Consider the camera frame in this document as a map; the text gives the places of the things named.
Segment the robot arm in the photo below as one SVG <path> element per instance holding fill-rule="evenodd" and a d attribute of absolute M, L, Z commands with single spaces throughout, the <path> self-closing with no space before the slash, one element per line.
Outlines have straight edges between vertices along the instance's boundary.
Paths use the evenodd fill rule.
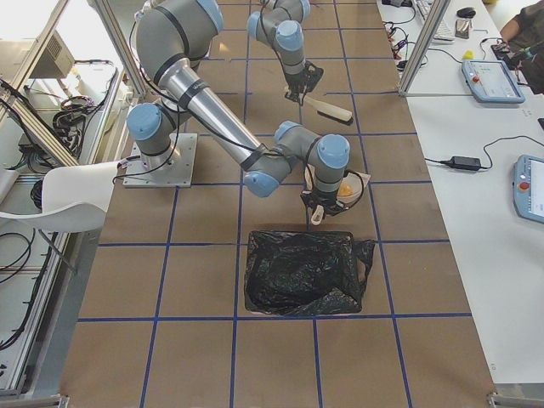
<path fill-rule="evenodd" d="M 298 162 L 314 169 L 306 207 L 335 216 L 348 210 L 338 198 L 347 174 L 350 144 L 338 134 L 320 136 L 285 121 L 268 149 L 196 73 L 212 39 L 224 27 L 214 1 L 149 1 L 137 21 L 136 50 L 145 74 L 162 90 L 159 104 L 144 103 L 127 118 L 129 132 L 147 167 L 171 149 L 175 119 L 194 117 L 245 171 L 244 184 L 259 197 L 269 196 Z"/>
<path fill-rule="evenodd" d="M 310 2 L 276 0 L 260 5 L 261 9 L 248 18 L 247 33 L 275 52 L 286 79 L 285 98 L 302 105 L 324 73 L 306 59 L 304 52 L 301 23 L 310 15 Z"/>

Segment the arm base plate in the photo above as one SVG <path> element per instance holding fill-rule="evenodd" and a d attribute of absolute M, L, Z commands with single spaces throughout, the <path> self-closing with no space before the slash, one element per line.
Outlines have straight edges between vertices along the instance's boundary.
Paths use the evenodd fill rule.
<path fill-rule="evenodd" d="M 192 183 L 198 136 L 196 133 L 171 133 L 169 149 L 159 156 L 146 156 L 133 142 L 122 185 L 126 188 L 189 188 Z"/>

